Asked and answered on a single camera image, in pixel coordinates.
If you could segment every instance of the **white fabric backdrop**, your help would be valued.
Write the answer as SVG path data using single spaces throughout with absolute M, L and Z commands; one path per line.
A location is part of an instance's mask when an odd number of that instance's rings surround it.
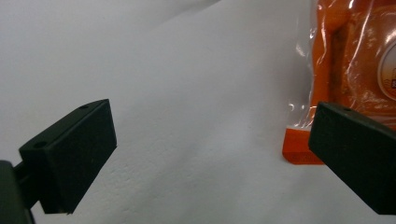
M 119 147 L 50 223 L 391 223 L 326 166 L 281 157 L 309 0 L 0 2 L 0 158 L 109 98 Z

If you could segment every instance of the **plastic bag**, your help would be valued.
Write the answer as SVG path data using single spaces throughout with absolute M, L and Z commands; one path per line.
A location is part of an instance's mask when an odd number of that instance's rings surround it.
M 295 164 L 321 164 L 308 148 L 319 101 L 351 107 L 396 129 L 396 1 L 318 0 L 312 5 L 311 92 L 302 104 L 306 110 L 288 126 L 283 146 L 284 157 Z

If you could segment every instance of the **black plastic block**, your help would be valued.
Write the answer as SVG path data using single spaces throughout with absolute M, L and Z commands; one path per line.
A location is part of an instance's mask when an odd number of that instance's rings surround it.
M 380 215 L 396 215 L 396 133 L 356 111 L 320 103 L 310 149 Z
M 108 100 L 77 108 L 23 145 L 44 212 L 73 213 L 116 147 Z

